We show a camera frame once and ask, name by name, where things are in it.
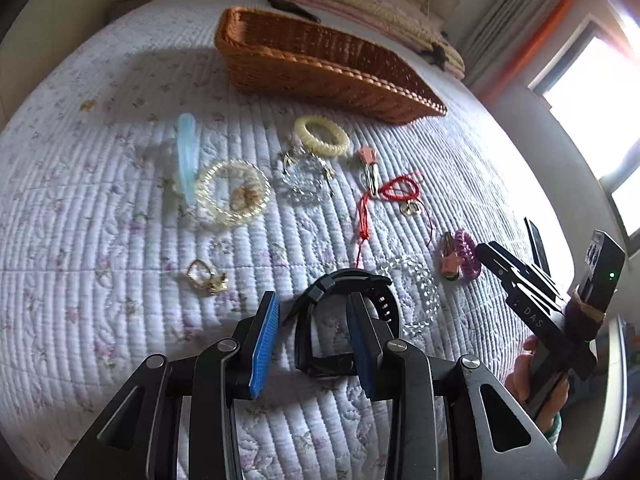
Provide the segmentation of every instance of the pink hair tie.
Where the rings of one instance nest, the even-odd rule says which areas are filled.
[[[456,254],[460,257],[462,275],[469,281],[476,279],[482,271],[482,264],[474,254],[476,243],[464,229],[458,229],[453,239],[456,245]]]

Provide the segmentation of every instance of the watch band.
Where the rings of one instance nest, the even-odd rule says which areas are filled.
[[[283,325],[298,316],[296,325],[296,368],[316,378],[356,375],[353,353],[314,357],[311,348],[311,319],[322,298],[359,292],[373,304],[378,317],[386,321],[394,337],[400,333],[400,314],[396,297],[389,288],[391,279],[362,269],[340,269],[325,274],[295,301]]]

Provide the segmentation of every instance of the gold earring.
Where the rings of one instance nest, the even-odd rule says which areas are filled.
[[[207,276],[204,278],[199,277],[196,274],[198,269],[205,270]],[[196,286],[196,288],[205,290],[211,295],[224,292],[228,289],[226,272],[219,272],[214,275],[210,267],[198,258],[193,260],[187,269],[187,278],[191,280],[191,283]]]

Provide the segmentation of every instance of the red string bracelet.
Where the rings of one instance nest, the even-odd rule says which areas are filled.
[[[429,241],[427,245],[431,244],[433,240],[433,223],[431,222],[431,216],[427,211],[427,207],[424,202],[420,200],[420,185],[411,178],[411,173],[397,176],[395,179],[383,184],[378,190],[379,196],[389,200],[390,202],[409,202],[415,200],[421,206],[429,219]],[[395,188],[398,184],[407,184],[410,188],[410,192],[403,192],[402,189]],[[356,256],[356,267],[360,267],[360,255],[362,254],[362,245],[365,240],[369,240],[369,211],[367,210],[367,203],[371,198],[369,190],[366,190],[360,201],[358,202],[358,215],[360,217],[360,243],[358,244],[358,256]]]

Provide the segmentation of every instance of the hand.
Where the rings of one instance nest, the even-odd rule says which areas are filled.
[[[533,352],[538,346],[538,338],[534,335],[528,337],[522,348],[527,353],[520,354],[516,358],[516,363],[513,366],[513,372],[507,375],[504,381],[504,387],[507,388],[509,393],[520,403],[524,404],[524,401],[529,397],[529,366],[533,359]],[[542,431],[546,433],[551,429],[554,423],[556,413],[560,411],[569,396],[569,381],[564,378],[558,386],[551,393],[551,397],[542,407],[538,418],[536,419],[536,425]]]

